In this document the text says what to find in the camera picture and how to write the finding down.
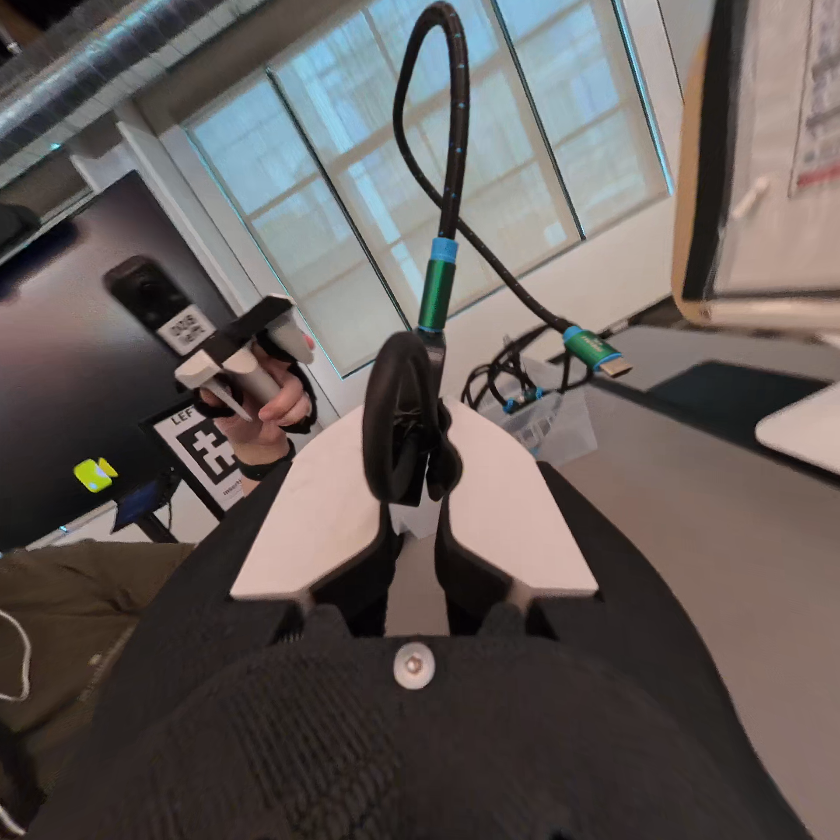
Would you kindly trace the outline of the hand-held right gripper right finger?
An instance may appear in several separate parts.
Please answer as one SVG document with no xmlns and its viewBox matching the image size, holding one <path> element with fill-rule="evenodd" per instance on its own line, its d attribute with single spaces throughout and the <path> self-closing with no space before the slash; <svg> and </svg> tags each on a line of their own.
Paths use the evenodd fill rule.
<svg viewBox="0 0 840 840">
<path fill-rule="evenodd" d="M 476 634 L 502 603 L 528 616 L 540 601 L 592 598 L 599 584 L 536 459 L 463 403 L 442 407 L 460 463 L 434 544 L 449 633 Z"/>
</svg>

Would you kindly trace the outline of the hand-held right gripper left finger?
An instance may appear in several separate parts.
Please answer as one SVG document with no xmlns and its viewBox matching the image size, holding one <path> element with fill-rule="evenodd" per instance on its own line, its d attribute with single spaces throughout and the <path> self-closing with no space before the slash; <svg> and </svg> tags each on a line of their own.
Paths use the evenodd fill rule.
<svg viewBox="0 0 840 840">
<path fill-rule="evenodd" d="M 297 455 L 230 590 L 238 602 L 335 606 L 354 635 L 382 637 L 403 548 L 389 507 L 371 493 L 362 458 L 363 408 Z"/>
</svg>

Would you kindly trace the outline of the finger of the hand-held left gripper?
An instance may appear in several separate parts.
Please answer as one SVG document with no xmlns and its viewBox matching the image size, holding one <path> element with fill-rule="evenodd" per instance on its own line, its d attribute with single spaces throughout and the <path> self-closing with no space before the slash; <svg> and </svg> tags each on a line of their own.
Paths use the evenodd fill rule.
<svg viewBox="0 0 840 840">
<path fill-rule="evenodd" d="M 206 382 L 196 388 L 196 410 L 212 419 L 239 417 L 250 423 L 253 417 L 245 410 L 243 393 L 227 382 Z"/>
<path fill-rule="evenodd" d="M 184 387 L 193 390 L 212 391 L 212 386 L 225 382 L 232 396 L 243 396 L 244 376 L 248 372 L 248 350 L 238 350 L 223 362 L 216 362 L 208 352 L 199 350 L 175 369 L 174 376 Z"/>
</svg>

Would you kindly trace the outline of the clear plastic bin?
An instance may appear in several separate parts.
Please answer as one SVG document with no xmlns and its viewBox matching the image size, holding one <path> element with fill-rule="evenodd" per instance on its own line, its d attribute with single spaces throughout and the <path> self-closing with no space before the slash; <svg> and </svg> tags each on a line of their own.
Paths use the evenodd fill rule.
<svg viewBox="0 0 840 840">
<path fill-rule="evenodd" d="M 523 370 L 534 383 L 534 398 L 514 398 L 515 411 L 501 427 L 531 455 L 558 469 L 597 450 L 597 440 L 583 389 L 561 391 L 563 368 L 525 358 Z"/>
</svg>

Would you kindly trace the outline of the black round adapter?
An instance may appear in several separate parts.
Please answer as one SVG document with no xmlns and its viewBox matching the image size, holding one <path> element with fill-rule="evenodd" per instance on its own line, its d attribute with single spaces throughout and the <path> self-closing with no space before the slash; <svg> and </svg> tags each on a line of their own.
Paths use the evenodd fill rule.
<svg viewBox="0 0 840 840">
<path fill-rule="evenodd" d="M 364 475 L 375 499 L 416 508 L 423 490 L 441 501 L 463 462 L 448 438 L 452 416 L 439 394 L 446 357 L 442 332 L 394 333 L 367 384 L 362 419 Z"/>
</svg>

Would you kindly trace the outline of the person's left hand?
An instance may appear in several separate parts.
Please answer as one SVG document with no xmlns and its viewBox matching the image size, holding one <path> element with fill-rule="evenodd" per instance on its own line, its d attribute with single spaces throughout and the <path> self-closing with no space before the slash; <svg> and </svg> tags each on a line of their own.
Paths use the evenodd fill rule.
<svg viewBox="0 0 840 840">
<path fill-rule="evenodd" d="M 255 357 L 264 372 L 278 384 L 279 394 L 260 405 L 249 398 L 245 410 L 249 421 L 239 415 L 213 420 L 232 445 L 234 455 L 246 465 L 267 465 L 288 455 L 290 440 L 287 429 L 309 419 L 312 400 L 302 380 L 291 370 L 291 363 L 275 359 L 258 346 Z"/>
</svg>

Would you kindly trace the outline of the black wristband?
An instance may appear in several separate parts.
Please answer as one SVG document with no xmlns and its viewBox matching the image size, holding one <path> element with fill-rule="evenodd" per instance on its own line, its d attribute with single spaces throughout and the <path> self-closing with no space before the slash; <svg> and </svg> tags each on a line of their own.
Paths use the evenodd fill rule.
<svg viewBox="0 0 840 840">
<path fill-rule="evenodd" d="M 297 449 L 292 440 L 288 438 L 287 442 L 288 450 L 285 455 L 283 455 L 280 458 L 275 458 L 274 460 L 264 464 L 249 464 L 243 461 L 238 455 L 234 455 L 234 462 L 241 476 L 248 480 L 259 483 L 260 481 L 267 478 L 274 469 L 280 466 L 290 464 L 291 461 L 295 458 Z"/>
</svg>

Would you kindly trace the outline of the dark computer monitor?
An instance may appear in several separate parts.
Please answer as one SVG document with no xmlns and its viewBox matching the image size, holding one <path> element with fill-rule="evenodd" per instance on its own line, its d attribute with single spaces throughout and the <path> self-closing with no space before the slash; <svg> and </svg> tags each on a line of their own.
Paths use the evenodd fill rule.
<svg viewBox="0 0 840 840">
<path fill-rule="evenodd" d="M 166 469 L 140 424 L 179 399 L 177 362 L 103 282 L 134 256 L 157 262 L 217 326 L 233 319 L 135 172 L 2 263 L 2 550 Z"/>
</svg>

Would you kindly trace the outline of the large paned window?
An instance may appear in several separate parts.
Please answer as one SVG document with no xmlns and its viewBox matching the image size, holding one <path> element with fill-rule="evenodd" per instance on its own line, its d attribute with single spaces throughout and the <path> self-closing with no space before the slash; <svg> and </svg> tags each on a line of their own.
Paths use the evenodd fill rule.
<svg viewBox="0 0 840 840">
<path fill-rule="evenodd" d="M 460 216 L 513 276 L 666 194 L 617 2 L 453 2 L 469 50 Z M 182 126 L 336 374 L 417 325 L 439 211 L 392 126 L 427 2 L 353 2 Z"/>
</svg>

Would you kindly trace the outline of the person's olive trousers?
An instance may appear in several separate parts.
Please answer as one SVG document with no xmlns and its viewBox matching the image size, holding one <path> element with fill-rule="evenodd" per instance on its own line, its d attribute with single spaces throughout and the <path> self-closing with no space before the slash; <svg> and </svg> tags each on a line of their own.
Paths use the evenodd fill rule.
<svg viewBox="0 0 840 840">
<path fill-rule="evenodd" d="M 141 614 L 194 549 L 83 540 L 2 557 L 2 723 L 28 752 L 62 749 L 89 723 Z"/>
</svg>

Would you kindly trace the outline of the white display stand base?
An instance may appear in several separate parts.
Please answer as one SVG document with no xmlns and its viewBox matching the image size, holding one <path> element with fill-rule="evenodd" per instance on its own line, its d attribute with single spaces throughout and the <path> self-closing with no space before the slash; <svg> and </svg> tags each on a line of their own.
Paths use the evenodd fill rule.
<svg viewBox="0 0 840 840">
<path fill-rule="evenodd" d="M 758 422 L 759 444 L 805 466 L 839 477 L 839 383 Z"/>
</svg>

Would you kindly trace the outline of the light wooden rounded table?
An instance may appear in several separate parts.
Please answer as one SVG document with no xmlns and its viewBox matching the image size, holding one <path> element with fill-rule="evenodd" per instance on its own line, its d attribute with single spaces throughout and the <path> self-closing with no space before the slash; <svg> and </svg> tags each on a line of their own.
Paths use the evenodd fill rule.
<svg viewBox="0 0 840 840">
<path fill-rule="evenodd" d="M 708 178 L 708 173 L 713 171 L 710 162 L 701 163 L 701 149 L 706 146 L 708 154 L 726 158 L 729 144 L 728 83 L 726 79 L 713 80 L 711 91 L 706 91 L 708 70 L 712 69 L 713 74 L 719 76 L 725 75 L 727 69 L 725 60 L 709 59 L 710 48 L 714 45 L 711 35 L 702 40 L 683 88 L 684 108 L 675 189 L 670 288 L 681 317 L 698 329 L 710 329 L 712 326 L 708 305 L 688 300 L 684 286 L 695 231 L 698 190 Z"/>
</svg>

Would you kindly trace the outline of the black display board instruction sheet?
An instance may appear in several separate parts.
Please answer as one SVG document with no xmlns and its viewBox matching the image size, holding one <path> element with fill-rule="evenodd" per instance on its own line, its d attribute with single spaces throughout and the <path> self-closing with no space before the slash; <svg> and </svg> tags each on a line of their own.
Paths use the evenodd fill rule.
<svg viewBox="0 0 840 840">
<path fill-rule="evenodd" d="M 838 335 L 839 3 L 716 2 L 727 157 L 701 149 L 684 291 L 712 328 Z"/>
</svg>

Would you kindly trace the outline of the ribbed silver round duct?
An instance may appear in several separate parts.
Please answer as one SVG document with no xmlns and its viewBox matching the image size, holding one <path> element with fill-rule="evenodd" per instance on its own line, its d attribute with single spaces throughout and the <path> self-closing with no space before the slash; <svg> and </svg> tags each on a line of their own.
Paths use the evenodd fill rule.
<svg viewBox="0 0 840 840">
<path fill-rule="evenodd" d="M 29 168 L 264 4 L 83 3 L 2 69 L 2 165 Z"/>
</svg>

